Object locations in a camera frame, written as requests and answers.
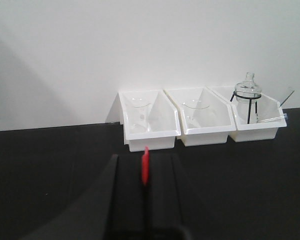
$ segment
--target black metal stand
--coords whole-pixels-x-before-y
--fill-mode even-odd
[[[259,94],[258,96],[254,96],[254,97],[247,97],[247,96],[240,96],[236,93],[236,91],[233,91],[232,97],[230,99],[230,102],[232,102],[232,100],[234,99],[234,96],[241,98],[241,99],[248,99],[249,100],[249,110],[248,110],[248,120],[247,120],[247,124],[250,123],[250,115],[251,115],[251,105],[252,105],[252,100],[257,100],[259,98],[261,98],[261,94]],[[255,114],[258,114],[258,105],[257,105],[257,101],[255,101]]]

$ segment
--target white wall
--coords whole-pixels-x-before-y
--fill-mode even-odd
[[[0,0],[0,130],[117,121],[118,90],[246,72],[300,107],[300,0]]]

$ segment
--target black surface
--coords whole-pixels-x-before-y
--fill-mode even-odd
[[[223,226],[211,215],[205,201],[189,181],[176,154],[172,155],[172,163],[182,225],[186,227],[191,239],[238,239],[235,235],[226,235]]]
[[[273,140],[193,147],[177,140],[150,154],[179,155],[228,239],[300,239],[300,108],[284,112],[288,126]],[[0,132],[0,240],[27,236],[68,210],[114,153],[129,153],[118,123]]]
[[[170,154],[151,154],[149,184],[146,193],[146,216],[150,239],[182,239],[178,230],[182,214]]]
[[[110,221],[118,156],[113,155],[101,175],[65,211],[22,240],[104,240]]]
[[[141,160],[121,154],[118,159],[111,212],[111,239],[141,239],[145,231]]]

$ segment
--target metal rod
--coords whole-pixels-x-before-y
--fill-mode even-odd
[[[234,91],[233,92],[233,95],[235,95],[235,96],[237,96],[238,98],[241,98],[241,99],[253,99],[253,100],[255,100],[255,99],[259,99],[259,98],[261,98],[261,94],[259,94],[259,95],[257,95],[257,96],[251,96],[251,97],[248,97],[248,96],[240,96],[240,95],[238,95],[237,93],[236,93],[236,91]]]
[[[292,90],[291,93],[289,94],[289,96],[287,96],[285,98],[285,100],[283,100],[283,102],[280,104],[279,108],[288,100],[288,98],[290,98],[290,96],[295,92],[295,90]]]
[[[249,100],[248,124],[250,123],[251,104],[252,104],[252,99]]]

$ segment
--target clear glass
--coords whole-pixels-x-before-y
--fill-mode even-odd
[[[256,98],[261,95],[261,87],[255,83],[254,81],[255,74],[253,72],[247,72],[245,76],[245,80],[239,82],[235,85],[234,90],[235,93],[239,96],[246,98]],[[241,97],[236,97],[236,100],[243,104],[248,104],[249,99],[244,99]]]
[[[150,131],[148,115],[149,106],[151,105],[142,97],[134,97],[130,99],[129,108],[130,131],[131,133],[144,133]]]
[[[183,103],[185,121],[189,129],[208,127],[209,104],[199,99],[187,99]]]
[[[281,95],[279,98],[280,106],[279,108],[291,97],[291,95],[295,92],[295,89],[293,87],[288,87],[287,90]],[[263,123],[263,120],[270,119],[271,116],[277,114],[278,112],[278,106],[274,104],[267,105],[263,111],[262,114],[259,115],[259,123]]]
[[[276,116],[276,117],[264,119],[264,120],[258,121],[258,123],[268,123],[268,122],[277,121],[277,120],[281,120],[281,119],[287,120],[288,115],[286,113],[284,113],[283,116]]]

